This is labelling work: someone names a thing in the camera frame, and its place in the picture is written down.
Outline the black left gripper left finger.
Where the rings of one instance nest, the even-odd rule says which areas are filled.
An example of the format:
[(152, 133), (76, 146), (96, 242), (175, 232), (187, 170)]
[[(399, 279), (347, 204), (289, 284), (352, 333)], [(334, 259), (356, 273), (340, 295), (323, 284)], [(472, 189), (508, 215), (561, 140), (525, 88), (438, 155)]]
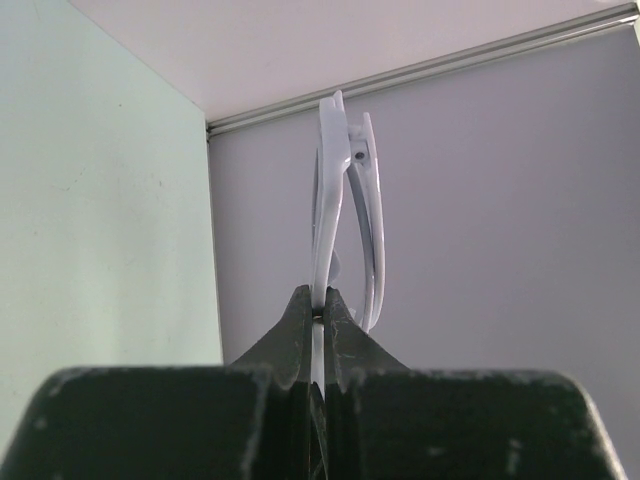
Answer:
[(311, 302), (227, 366), (75, 367), (48, 377), (14, 436), (18, 479), (307, 479)]

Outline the white sunglasses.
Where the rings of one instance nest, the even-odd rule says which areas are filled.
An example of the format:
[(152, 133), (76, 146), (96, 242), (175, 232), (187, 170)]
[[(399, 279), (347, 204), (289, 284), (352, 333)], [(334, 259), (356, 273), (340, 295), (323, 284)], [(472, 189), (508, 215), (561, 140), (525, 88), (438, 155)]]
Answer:
[(344, 185), (351, 189), (364, 255), (364, 298), (356, 324), (369, 332), (378, 322), (386, 281), (385, 232), (378, 152), (371, 117), (350, 125), (343, 93), (319, 102), (319, 145), (312, 196), (311, 307), (324, 313), (328, 289), (340, 272), (335, 251)]

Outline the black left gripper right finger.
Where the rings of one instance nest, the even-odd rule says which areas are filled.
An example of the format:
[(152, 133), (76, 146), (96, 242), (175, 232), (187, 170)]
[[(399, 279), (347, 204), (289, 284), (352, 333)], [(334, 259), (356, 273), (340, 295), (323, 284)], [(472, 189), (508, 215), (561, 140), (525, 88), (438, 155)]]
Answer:
[(539, 370), (415, 370), (329, 290), (323, 320), (332, 479), (621, 479), (589, 394)]

